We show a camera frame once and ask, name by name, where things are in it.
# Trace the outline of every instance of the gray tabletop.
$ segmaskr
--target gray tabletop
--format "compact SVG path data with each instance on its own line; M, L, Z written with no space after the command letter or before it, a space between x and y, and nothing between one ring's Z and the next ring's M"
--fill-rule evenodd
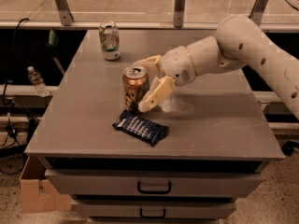
M214 31L121 30L121 58L105 61L89 31L25 152L44 157L264 161L283 158L243 73L204 75L143 117L169 126L155 147L112 127L124 110L122 73Z

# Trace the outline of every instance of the brown can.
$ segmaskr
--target brown can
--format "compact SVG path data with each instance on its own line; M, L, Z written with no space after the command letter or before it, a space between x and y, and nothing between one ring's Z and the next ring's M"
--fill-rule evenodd
M150 89L150 79L143 66L130 66L123 72L123 87L127 110L139 112L138 104Z

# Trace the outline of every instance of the black pouch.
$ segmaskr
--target black pouch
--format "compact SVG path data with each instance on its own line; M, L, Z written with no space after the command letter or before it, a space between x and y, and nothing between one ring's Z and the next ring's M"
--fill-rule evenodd
M139 117L137 114L124 110L120 115L120 120L112 124L120 131L129 133L137 137L152 147L166 137L169 127L152 122L148 119Z

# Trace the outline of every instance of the beverage can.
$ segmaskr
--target beverage can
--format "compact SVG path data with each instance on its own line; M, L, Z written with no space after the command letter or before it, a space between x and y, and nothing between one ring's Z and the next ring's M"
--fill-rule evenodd
M150 78L143 66L130 66L122 76L127 110L139 112L138 104L150 89Z
M101 48L106 60L116 60L121 56L119 28L114 21L102 22L99 28Z

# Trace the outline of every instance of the metal post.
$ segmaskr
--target metal post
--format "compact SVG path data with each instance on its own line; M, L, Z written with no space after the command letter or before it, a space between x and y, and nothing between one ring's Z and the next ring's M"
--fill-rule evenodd
M261 25L263 12L269 0L256 0L250 18L257 24Z
M69 10L66 0L55 0L56 6L59 10L60 21L63 26L69 26L72 24L73 16Z
M186 0L175 0L175 12L174 12L174 26L179 28L184 23L184 11L185 11Z

